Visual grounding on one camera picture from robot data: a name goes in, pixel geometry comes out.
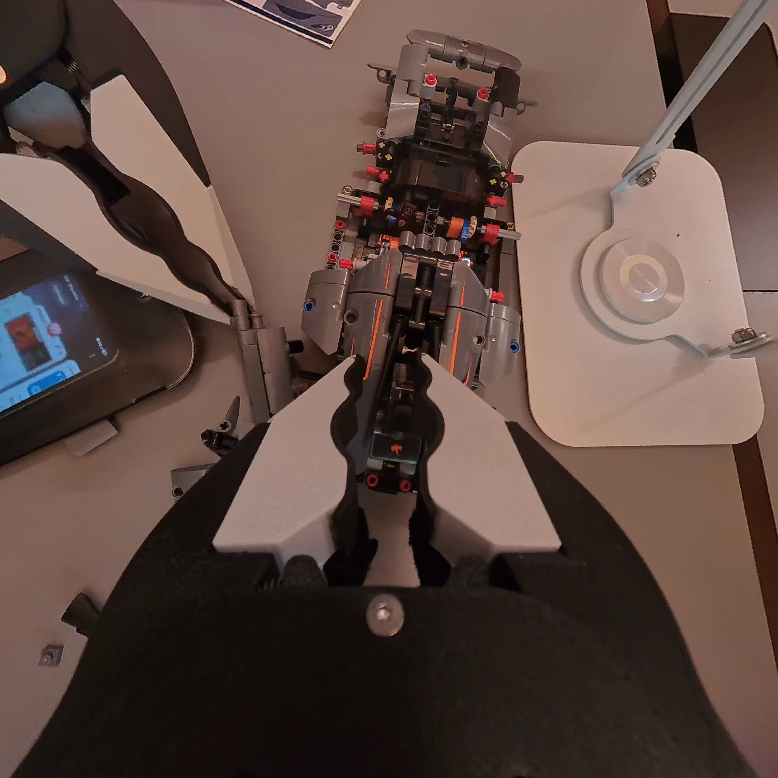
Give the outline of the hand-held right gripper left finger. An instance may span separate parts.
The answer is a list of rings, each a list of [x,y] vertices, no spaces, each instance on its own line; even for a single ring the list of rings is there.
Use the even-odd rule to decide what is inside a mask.
[[[364,374],[364,357],[348,357],[273,417],[213,539],[217,551],[269,553],[280,571],[308,556],[330,585],[364,583],[377,541],[348,451]]]

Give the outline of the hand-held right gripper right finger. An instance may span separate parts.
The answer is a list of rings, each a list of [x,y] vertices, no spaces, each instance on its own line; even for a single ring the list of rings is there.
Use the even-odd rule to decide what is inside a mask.
[[[509,423],[429,355],[416,360],[414,431],[422,451],[409,544],[422,587],[462,559],[558,552],[562,541]]]

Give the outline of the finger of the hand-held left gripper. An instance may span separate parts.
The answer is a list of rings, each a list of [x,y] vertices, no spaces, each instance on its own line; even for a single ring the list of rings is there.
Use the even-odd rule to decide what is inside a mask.
[[[205,185],[124,75],[90,93],[92,141],[122,173],[172,208],[185,236],[254,304],[248,273],[211,185]]]
[[[96,269],[98,275],[193,314],[230,316],[178,281],[164,260],[123,237],[92,190],[53,160],[2,154],[2,201]]]

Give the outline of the grey lego side panel assembly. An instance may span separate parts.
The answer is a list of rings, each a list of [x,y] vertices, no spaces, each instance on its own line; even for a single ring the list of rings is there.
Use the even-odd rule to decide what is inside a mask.
[[[251,417],[267,423],[295,397],[290,356],[304,351],[300,340],[288,341],[283,327],[266,327],[245,299],[230,303],[244,365]]]

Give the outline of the lego car model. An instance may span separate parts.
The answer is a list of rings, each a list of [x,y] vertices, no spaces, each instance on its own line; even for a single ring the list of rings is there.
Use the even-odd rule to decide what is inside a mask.
[[[368,184],[338,195],[325,269],[306,290],[301,326],[325,354],[364,360],[358,433],[348,449],[375,491],[418,489],[427,444],[417,430],[418,355],[470,389],[515,369],[520,314],[503,303],[500,256],[520,239],[500,217],[520,100],[518,57],[413,30],[387,88]]]

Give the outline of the grey curved lego panel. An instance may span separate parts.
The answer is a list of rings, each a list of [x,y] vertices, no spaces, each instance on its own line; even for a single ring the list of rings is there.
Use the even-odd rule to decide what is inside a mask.
[[[175,468],[170,471],[171,493],[174,501],[181,496],[207,474],[216,463],[205,463]]]

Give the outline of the light grey flat lego piece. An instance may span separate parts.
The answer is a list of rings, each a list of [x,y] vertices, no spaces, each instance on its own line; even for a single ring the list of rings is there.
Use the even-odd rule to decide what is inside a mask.
[[[64,445],[75,457],[84,457],[119,434],[110,418],[101,419],[64,439]]]

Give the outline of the lego sticker sheet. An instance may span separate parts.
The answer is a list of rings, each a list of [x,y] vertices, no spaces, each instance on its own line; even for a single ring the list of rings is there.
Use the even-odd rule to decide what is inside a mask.
[[[227,1],[321,46],[331,49],[360,1]]]

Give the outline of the dark curved lego slope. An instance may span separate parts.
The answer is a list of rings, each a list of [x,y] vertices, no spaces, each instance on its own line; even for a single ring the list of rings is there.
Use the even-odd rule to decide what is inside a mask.
[[[79,592],[68,604],[61,616],[61,622],[73,628],[79,635],[89,639],[94,633],[100,617],[100,608],[89,595]]]

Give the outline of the clear round disc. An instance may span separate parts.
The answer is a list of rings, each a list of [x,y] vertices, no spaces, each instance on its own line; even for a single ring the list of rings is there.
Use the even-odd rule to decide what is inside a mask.
[[[672,316],[685,297],[685,277],[677,258],[662,245],[642,237],[610,247],[598,267],[598,282],[609,306],[641,325]]]

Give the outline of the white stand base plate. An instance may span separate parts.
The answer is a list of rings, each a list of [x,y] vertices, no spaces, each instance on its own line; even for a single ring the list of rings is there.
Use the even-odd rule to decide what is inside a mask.
[[[701,156],[660,155],[646,188],[619,187],[636,149],[536,141],[512,170],[530,411],[570,447],[743,442],[763,423],[756,360],[734,356],[748,325],[722,183]],[[618,315],[603,254],[632,237],[678,260],[685,297],[666,320]]]

